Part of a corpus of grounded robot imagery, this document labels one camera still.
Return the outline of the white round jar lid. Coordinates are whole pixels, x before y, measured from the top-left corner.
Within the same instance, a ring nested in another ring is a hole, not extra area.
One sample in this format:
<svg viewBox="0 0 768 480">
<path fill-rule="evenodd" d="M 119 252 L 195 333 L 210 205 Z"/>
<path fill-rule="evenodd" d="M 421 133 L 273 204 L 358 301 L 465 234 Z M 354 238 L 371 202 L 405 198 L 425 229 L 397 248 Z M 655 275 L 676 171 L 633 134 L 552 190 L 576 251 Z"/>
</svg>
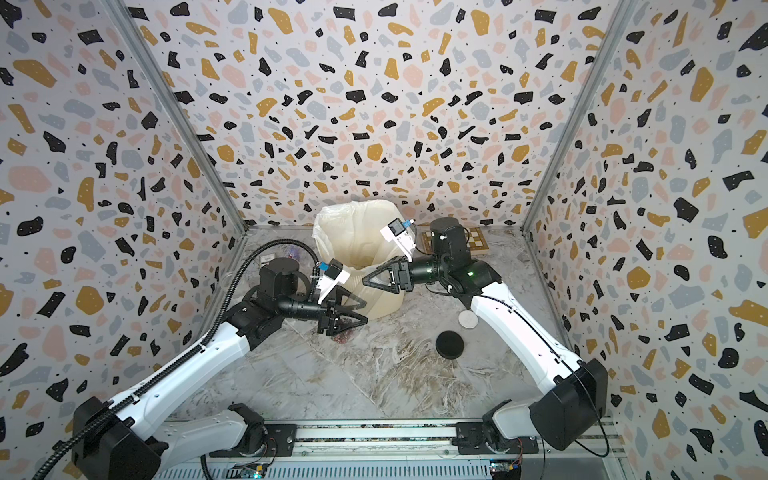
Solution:
<svg viewBox="0 0 768 480">
<path fill-rule="evenodd" d="M 459 313 L 458 322 L 462 328 L 471 330 L 478 326 L 479 318 L 471 310 L 464 310 Z"/>
</svg>

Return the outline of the black round jar lid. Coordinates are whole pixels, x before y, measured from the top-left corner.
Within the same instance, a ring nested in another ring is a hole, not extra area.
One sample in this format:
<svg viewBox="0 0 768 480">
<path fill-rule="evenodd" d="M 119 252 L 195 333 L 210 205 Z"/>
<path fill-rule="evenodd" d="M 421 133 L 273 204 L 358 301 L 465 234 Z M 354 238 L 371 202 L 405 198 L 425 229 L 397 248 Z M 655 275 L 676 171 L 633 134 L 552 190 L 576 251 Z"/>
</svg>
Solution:
<svg viewBox="0 0 768 480">
<path fill-rule="evenodd" d="M 435 340 L 435 350 L 446 360 L 456 360 L 462 356 L 465 349 L 463 338 L 455 331 L 443 331 Z"/>
</svg>

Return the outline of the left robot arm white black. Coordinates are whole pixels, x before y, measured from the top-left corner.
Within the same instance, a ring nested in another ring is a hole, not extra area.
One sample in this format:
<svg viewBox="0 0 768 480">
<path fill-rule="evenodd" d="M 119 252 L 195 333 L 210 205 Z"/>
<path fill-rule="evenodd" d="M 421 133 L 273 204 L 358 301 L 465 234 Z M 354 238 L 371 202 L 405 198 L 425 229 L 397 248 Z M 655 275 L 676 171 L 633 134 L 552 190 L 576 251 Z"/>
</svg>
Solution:
<svg viewBox="0 0 768 480">
<path fill-rule="evenodd" d="M 263 265 L 259 282 L 225 311 L 221 324 L 171 363 L 108 402 L 91 398 L 75 411 L 71 459 L 89 479 L 151 479 L 160 471 L 217 451 L 277 455 L 263 417 L 242 403 L 201 420 L 169 416 L 220 371 L 245 357 L 287 319 L 314 321 L 336 336 L 363 326 L 365 300 L 344 286 L 349 274 L 333 260 L 310 280 L 291 258 Z"/>
</svg>

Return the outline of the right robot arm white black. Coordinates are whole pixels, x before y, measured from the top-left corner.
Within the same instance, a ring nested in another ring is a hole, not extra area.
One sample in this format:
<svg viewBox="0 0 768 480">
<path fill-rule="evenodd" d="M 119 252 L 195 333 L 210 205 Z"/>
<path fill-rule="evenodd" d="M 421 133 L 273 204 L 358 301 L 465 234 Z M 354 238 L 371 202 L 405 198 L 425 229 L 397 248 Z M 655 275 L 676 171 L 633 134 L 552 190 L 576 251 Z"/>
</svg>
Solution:
<svg viewBox="0 0 768 480">
<path fill-rule="evenodd" d="M 430 224 L 431 252 L 415 255 L 411 221 L 394 219 L 382 227 L 383 239 L 401 254 L 366 275 L 363 284 L 390 293 L 410 292 L 419 284 L 442 286 L 489 325 L 527 368 L 540 394 L 528 403 L 507 401 L 488 412 L 487 443 L 536 435 L 564 451 L 606 411 L 608 372 L 597 359 L 584 361 L 558 342 L 519 303 L 501 275 L 473 258 L 466 229 L 451 217 Z"/>
</svg>

